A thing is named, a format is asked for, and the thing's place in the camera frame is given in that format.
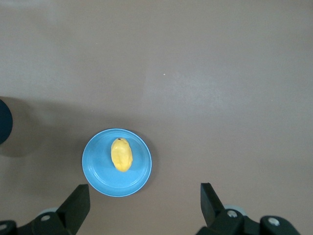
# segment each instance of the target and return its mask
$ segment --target dark blue object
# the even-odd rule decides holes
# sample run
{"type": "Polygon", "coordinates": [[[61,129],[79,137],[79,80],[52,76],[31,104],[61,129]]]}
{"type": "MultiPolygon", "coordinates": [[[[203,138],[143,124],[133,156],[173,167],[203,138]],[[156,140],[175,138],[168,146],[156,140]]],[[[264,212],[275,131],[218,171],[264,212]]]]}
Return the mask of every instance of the dark blue object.
{"type": "Polygon", "coordinates": [[[6,104],[0,100],[0,144],[9,138],[12,131],[13,119],[12,114],[6,104]]]}

